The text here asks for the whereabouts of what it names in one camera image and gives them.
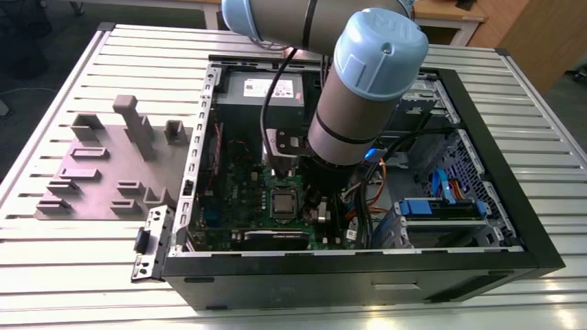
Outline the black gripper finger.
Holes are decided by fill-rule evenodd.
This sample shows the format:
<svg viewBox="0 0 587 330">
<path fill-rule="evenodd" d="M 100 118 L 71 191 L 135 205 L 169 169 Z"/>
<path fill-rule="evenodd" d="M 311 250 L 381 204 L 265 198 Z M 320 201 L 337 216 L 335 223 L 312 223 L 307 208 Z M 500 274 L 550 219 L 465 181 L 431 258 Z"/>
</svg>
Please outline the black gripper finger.
<svg viewBox="0 0 587 330">
<path fill-rule="evenodd" d="M 305 192 L 304 193 L 304 206 L 303 206 L 305 221 L 312 220 L 311 213 L 316 209 L 317 204 L 319 204 L 319 192 Z"/>
<path fill-rule="evenodd" d="M 328 223 L 331 221 L 331 211 L 328 198 L 323 197 L 315 209 L 315 222 L 317 224 Z"/>
</svg>

